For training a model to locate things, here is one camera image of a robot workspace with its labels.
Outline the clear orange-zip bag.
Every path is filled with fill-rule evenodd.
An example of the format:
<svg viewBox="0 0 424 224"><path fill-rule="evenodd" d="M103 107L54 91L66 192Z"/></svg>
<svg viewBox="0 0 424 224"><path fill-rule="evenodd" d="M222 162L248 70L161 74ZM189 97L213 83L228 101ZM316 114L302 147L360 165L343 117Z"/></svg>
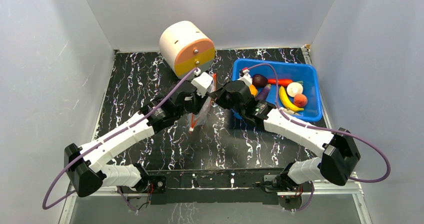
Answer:
<svg viewBox="0 0 424 224"><path fill-rule="evenodd" d="M214 73L212 75L213 81L210 84L209 88L207 89L208 92L214 92L217 88L217 77L216 74ZM197 126L202 126L204 124L206 124L207 122L207 117L208 117L208 113L211 109L212 106L212 99L210 97L207 97L205 103L203 104L202 108L200 109L198 114L192 114L190 113L187 116L187 120L188 120L188 126L189 126L189 133L191 134L194 129Z"/></svg>

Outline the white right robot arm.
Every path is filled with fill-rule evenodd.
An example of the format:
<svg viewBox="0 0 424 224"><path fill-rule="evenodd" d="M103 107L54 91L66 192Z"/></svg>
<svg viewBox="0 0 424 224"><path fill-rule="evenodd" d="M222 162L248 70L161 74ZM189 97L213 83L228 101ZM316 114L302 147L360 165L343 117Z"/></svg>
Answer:
<svg viewBox="0 0 424 224"><path fill-rule="evenodd" d="M288 116L274 104L255 98L241 80L228 82L209 96L220 107L237 112L248 125L281 135L315 154L284 169L280 178L288 191L315 180L344 186L361 158L348 131L321 128Z"/></svg>

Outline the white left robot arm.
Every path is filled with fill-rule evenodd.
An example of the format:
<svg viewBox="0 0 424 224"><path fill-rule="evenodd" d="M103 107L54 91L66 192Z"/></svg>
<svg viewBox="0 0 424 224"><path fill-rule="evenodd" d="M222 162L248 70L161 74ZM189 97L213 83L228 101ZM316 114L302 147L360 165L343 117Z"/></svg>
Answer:
<svg viewBox="0 0 424 224"><path fill-rule="evenodd" d="M152 183L140 164L111 165L109 161L132 145L172 126L186 114L197 115L206 103L214 79L205 74L181 80L171 92L157 96L135 112L126 122L103 136L64 149L64 171L81 198L101 187L125 186L144 192Z"/></svg>

